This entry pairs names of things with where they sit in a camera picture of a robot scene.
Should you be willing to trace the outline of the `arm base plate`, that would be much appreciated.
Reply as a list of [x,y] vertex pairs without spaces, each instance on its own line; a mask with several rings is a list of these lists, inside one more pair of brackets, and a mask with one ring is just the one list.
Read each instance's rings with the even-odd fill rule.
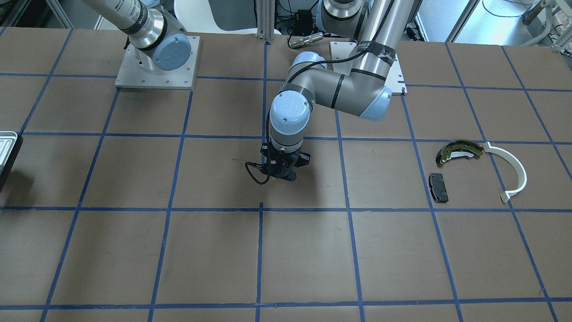
[[163,71],[133,45],[129,45],[123,57],[116,79],[117,88],[130,89],[192,89],[198,61],[200,37],[188,35],[191,44],[190,58],[182,67]]
[[[346,59],[355,54],[355,47],[355,42],[331,41],[329,45],[331,59]],[[347,76],[350,74],[351,67],[352,62],[346,62],[333,64],[331,69],[335,72],[339,72]],[[390,89],[392,89],[393,95],[400,95],[402,93],[407,93],[408,91],[398,57],[396,57],[395,62],[388,72],[385,86],[388,86]]]

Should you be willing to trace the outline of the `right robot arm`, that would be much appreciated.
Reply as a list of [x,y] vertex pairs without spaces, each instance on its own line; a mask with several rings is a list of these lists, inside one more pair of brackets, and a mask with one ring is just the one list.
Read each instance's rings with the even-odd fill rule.
[[192,45],[183,25],[159,0],[85,0],[84,3],[123,31],[131,45],[156,67],[173,71],[191,56]]

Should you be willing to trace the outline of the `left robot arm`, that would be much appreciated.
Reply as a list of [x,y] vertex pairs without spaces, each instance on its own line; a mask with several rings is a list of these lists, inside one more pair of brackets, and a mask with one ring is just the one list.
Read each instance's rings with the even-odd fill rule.
[[393,94],[388,74],[412,8],[412,0],[319,0],[319,29],[354,40],[355,45],[349,57],[341,59],[298,53],[266,117],[260,149],[265,163],[247,162],[246,169],[294,181],[295,169],[308,165],[311,158],[302,152],[302,144],[315,105],[381,120]]

